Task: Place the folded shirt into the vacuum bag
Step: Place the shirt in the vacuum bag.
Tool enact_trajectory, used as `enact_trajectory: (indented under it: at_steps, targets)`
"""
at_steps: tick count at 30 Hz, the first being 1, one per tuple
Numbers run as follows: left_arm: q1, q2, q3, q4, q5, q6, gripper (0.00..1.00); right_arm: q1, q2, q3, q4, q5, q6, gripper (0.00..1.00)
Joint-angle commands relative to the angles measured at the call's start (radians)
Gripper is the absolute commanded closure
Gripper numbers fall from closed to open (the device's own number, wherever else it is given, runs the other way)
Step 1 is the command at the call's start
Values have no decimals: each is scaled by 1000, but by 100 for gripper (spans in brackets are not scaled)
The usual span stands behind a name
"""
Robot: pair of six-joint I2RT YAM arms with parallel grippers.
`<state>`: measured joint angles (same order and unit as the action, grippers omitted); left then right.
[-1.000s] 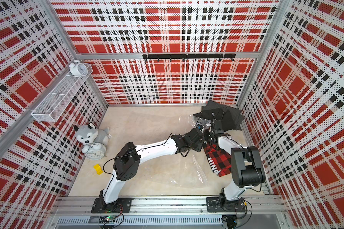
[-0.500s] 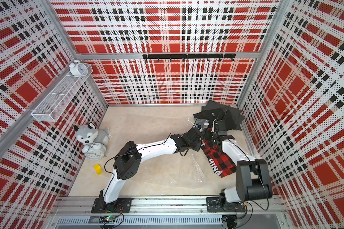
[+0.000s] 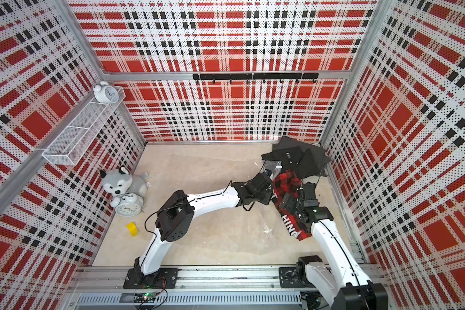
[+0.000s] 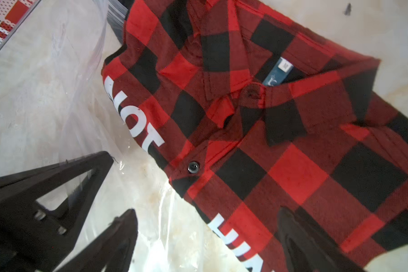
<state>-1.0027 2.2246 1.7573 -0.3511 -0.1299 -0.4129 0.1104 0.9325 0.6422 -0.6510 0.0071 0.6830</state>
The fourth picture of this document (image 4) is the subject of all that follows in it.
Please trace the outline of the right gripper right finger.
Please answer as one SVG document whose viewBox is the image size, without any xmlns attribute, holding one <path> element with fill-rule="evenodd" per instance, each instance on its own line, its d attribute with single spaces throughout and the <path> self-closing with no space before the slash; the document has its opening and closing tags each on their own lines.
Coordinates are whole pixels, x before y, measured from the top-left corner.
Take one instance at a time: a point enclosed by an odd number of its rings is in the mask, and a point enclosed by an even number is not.
<svg viewBox="0 0 408 272">
<path fill-rule="evenodd" d="M 289 272 L 362 272 L 341 250 L 287 207 L 278 212 L 278 237 Z"/>
</svg>

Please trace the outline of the red black plaid shirt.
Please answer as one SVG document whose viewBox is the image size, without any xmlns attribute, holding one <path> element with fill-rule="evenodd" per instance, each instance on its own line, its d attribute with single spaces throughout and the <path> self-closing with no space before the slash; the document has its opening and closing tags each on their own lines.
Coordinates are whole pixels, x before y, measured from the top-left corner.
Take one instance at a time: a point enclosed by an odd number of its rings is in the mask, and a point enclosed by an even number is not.
<svg viewBox="0 0 408 272">
<path fill-rule="evenodd" d="M 105 90 L 130 135 L 252 272 L 285 272 L 278 213 L 359 266 L 408 245 L 408 118 L 380 61 L 260 1 L 129 1 Z"/>
</svg>

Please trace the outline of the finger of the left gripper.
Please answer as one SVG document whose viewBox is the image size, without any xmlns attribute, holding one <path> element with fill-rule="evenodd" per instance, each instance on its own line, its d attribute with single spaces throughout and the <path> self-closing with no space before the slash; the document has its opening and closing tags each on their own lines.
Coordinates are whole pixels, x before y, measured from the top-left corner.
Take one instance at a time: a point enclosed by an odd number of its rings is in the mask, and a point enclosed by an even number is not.
<svg viewBox="0 0 408 272">
<path fill-rule="evenodd" d="M 0 177 L 0 272 L 51 272 L 74 249 L 113 157 L 106 151 Z M 57 208 L 39 199 L 72 179 Z"/>
</svg>

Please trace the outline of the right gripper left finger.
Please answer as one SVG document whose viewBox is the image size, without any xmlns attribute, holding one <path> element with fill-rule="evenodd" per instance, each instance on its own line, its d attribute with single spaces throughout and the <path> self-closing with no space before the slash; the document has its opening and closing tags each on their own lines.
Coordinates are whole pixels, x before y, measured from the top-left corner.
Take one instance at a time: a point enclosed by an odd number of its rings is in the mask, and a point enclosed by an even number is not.
<svg viewBox="0 0 408 272">
<path fill-rule="evenodd" d="M 134 209 L 114 218 L 95 240 L 58 272 L 127 272 L 138 236 L 138 218 Z"/>
</svg>

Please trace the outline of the clear vacuum bag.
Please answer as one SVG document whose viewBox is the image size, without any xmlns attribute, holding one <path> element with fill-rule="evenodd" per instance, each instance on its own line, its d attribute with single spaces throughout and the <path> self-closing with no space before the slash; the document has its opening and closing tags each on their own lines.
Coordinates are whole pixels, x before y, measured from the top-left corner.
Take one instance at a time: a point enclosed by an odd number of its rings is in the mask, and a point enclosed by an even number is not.
<svg viewBox="0 0 408 272">
<path fill-rule="evenodd" d="M 104 59 L 120 47 L 108 1 L 39 1 L 0 50 L 0 177 L 99 151 L 113 165 L 72 260 L 134 209 L 132 272 L 242 272 L 240 261 L 132 139 L 104 91 Z"/>
</svg>

